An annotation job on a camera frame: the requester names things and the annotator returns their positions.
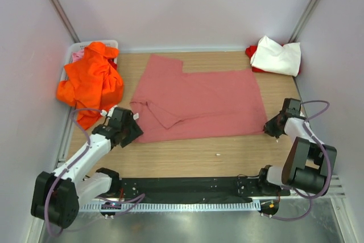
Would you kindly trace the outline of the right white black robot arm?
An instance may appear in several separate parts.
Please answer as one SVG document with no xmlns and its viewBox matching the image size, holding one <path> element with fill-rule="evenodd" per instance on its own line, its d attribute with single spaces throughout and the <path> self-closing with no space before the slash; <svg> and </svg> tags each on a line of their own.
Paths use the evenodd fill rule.
<svg viewBox="0 0 364 243">
<path fill-rule="evenodd" d="M 301 107 L 312 103 L 323 103 L 325 107 L 306 118 L 301 113 Z M 314 199 L 327 193 L 337 149 L 321 141 L 312 131 L 309 122 L 329 107 L 330 103 L 324 100 L 301 102 L 285 98 L 281 111 L 264 125 L 265 134 L 276 139 L 287 135 L 292 141 L 283 167 L 267 165 L 260 170 L 258 187 L 264 194 L 292 189 L 304 198 Z"/>
</svg>

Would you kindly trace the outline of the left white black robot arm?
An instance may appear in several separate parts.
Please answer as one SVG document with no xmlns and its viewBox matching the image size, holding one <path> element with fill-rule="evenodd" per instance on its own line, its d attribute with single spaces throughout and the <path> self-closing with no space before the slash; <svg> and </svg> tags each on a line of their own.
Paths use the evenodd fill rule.
<svg viewBox="0 0 364 243">
<path fill-rule="evenodd" d="M 90 169 L 116 146 L 126 147 L 143 134 L 134 113 L 119 106 L 98 110 L 105 122 L 86 135 L 85 144 L 52 172 L 41 172 L 36 180 L 31 215 L 47 225 L 68 228 L 79 209 L 100 195 L 121 191 L 119 173 L 100 168 L 91 177 Z"/>
</svg>

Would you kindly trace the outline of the pink t shirt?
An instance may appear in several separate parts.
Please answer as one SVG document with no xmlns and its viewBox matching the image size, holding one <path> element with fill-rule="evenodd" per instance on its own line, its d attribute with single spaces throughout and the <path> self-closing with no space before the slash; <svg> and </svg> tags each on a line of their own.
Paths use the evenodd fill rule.
<svg viewBox="0 0 364 243">
<path fill-rule="evenodd" d="M 267 122 L 249 69 L 183 72 L 178 59 L 151 55 L 130 102 L 139 143 L 261 134 Z"/>
</svg>

